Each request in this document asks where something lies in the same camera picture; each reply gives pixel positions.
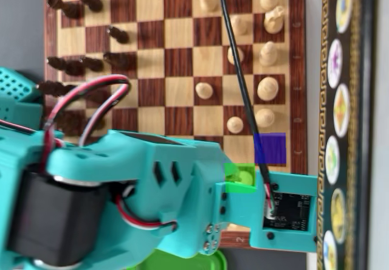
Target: black electronic module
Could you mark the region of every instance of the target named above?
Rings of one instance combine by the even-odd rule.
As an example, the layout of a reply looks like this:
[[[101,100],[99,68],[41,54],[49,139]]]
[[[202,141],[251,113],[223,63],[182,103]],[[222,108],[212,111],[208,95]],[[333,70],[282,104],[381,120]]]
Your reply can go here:
[[[263,220],[264,228],[308,230],[311,197],[308,195],[275,193],[275,218],[268,219],[267,204]]]

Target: gray wall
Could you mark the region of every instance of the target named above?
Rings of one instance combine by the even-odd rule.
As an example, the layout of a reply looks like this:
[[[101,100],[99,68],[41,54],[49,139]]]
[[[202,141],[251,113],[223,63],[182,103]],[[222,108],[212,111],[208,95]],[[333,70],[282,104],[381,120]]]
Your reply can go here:
[[[317,174],[318,92],[322,0],[306,0],[308,170]],[[43,77],[43,0],[0,0],[0,65],[34,80]],[[230,270],[304,270],[305,254],[226,250]],[[315,255],[309,255],[315,269]]]

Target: bolt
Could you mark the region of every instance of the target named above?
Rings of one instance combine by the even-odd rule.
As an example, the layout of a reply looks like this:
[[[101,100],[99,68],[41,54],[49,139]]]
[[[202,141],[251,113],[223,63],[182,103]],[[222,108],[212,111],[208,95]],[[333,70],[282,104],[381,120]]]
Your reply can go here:
[[[272,232],[268,232],[266,236],[267,236],[267,238],[269,240],[273,240],[274,239],[274,234]]]

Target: dark chess piece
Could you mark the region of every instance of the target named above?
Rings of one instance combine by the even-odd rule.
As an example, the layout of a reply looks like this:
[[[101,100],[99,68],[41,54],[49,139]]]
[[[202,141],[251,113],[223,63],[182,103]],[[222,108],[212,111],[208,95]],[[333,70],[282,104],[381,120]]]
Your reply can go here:
[[[129,56],[123,53],[111,53],[106,52],[103,56],[104,60],[110,65],[115,66],[119,69],[127,71],[130,67]]]
[[[107,33],[113,39],[116,39],[116,41],[120,44],[126,44],[129,41],[128,33],[126,31],[120,30],[114,26],[109,26],[107,28]]]
[[[80,60],[67,60],[65,73],[74,77],[81,77],[85,74],[85,67]]]
[[[84,5],[87,5],[92,12],[98,13],[103,9],[101,0],[80,0]]]
[[[46,63],[59,71],[63,71],[66,68],[66,60],[63,58],[49,56],[46,58]]]
[[[83,57],[80,59],[80,62],[84,67],[89,68],[91,71],[100,72],[104,69],[104,63],[100,59]]]
[[[72,2],[62,0],[47,0],[47,5],[55,10],[62,10],[63,14],[70,19],[78,19],[81,16],[81,8]]]

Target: chessboard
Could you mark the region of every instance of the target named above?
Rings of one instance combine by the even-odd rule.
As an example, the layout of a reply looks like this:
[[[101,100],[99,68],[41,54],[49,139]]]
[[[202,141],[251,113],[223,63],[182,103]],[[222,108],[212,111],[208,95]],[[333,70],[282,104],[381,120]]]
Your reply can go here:
[[[86,57],[101,65],[76,73],[77,66],[67,72],[46,64],[45,80],[78,85],[112,73],[129,78],[131,92],[93,137],[120,129],[213,141],[233,162],[254,163],[219,0],[91,1],[57,0],[76,5],[77,17],[69,18],[69,9],[45,0],[44,39],[45,58],[71,63]],[[284,138],[273,148],[284,151],[284,161],[270,162],[269,169],[305,175],[305,0],[227,0],[227,6],[260,131]],[[100,100],[115,88],[100,90]],[[46,96],[47,111],[55,101]],[[67,140],[77,140],[98,105],[88,99],[71,104],[57,123]],[[241,232],[227,231],[221,246],[248,246],[248,229],[229,229]]]

